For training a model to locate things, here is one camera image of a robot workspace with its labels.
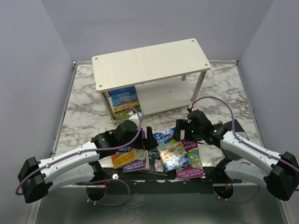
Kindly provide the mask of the blue 91-Storey Treehouse book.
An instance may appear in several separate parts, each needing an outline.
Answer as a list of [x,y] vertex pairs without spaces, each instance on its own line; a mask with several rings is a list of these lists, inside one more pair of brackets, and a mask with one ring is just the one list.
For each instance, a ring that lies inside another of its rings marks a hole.
[[175,130],[176,128],[173,127],[153,134],[158,143],[157,150],[165,172],[175,170],[190,163],[183,143],[180,140],[176,141],[172,138]]

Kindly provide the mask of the orange 130-Storey Treehouse book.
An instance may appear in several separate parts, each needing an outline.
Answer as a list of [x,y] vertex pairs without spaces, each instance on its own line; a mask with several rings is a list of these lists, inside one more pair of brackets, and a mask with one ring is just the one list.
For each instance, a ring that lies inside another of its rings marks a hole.
[[113,168],[121,168],[126,164],[129,164],[136,160],[137,151],[132,147],[124,147],[119,149],[115,154],[111,156]]

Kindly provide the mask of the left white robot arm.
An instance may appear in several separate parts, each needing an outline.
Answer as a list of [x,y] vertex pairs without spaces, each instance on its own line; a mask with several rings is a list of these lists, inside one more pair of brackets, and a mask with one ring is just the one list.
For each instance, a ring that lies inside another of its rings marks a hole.
[[26,159],[18,174],[16,194],[23,196],[26,203],[33,203],[66,185],[98,184],[107,179],[100,159],[157,146],[151,127],[143,131],[135,122],[126,120],[65,154],[43,160]]

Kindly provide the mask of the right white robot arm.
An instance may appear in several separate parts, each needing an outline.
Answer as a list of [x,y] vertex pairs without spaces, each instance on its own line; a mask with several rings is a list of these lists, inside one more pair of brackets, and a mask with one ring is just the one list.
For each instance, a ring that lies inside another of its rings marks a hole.
[[288,201],[299,185],[299,164],[296,157],[280,154],[254,144],[236,133],[235,122],[212,124],[200,110],[192,111],[186,119],[176,121],[175,140],[199,141],[239,156],[221,160],[215,168],[215,179],[243,180],[265,187],[273,196]]

